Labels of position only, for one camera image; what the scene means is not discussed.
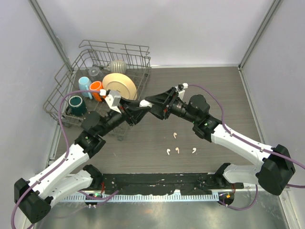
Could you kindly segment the white earbud charging case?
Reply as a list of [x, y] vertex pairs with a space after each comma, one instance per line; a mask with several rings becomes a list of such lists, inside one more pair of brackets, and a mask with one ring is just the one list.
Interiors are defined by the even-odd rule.
[[152, 106], [153, 106], [153, 104], [146, 100], [141, 100], [140, 104], [139, 104], [139, 107], [150, 107], [151, 108]]

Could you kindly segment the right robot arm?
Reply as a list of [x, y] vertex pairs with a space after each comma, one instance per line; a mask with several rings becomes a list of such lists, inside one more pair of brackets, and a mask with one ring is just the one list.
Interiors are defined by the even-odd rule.
[[201, 94], [193, 95], [188, 103], [183, 102], [187, 87], [184, 83], [165, 93], [148, 96], [140, 106], [149, 107], [161, 120], [173, 114], [193, 123], [193, 131], [199, 138], [226, 147], [252, 163], [250, 166], [223, 164], [219, 168], [220, 174], [215, 176], [218, 187], [250, 183], [279, 196], [295, 173], [288, 149], [282, 145], [265, 145], [235, 132], [223, 120], [210, 115], [210, 106]]

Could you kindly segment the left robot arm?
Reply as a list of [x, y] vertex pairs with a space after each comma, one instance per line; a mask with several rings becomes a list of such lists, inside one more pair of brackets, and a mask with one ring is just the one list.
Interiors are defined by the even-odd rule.
[[110, 108], [106, 116], [96, 111], [88, 112], [81, 127], [83, 131], [66, 152], [46, 169], [14, 184], [15, 209], [20, 209], [31, 224], [41, 221], [56, 203], [66, 196], [89, 188], [97, 190], [102, 183], [102, 174], [94, 166], [85, 166], [71, 178], [66, 176], [79, 165], [87, 162], [105, 145], [103, 136], [121, 123], [135, 125], [150, 111], [152, 103], [120, 99], [114, 103], [106, 97]]

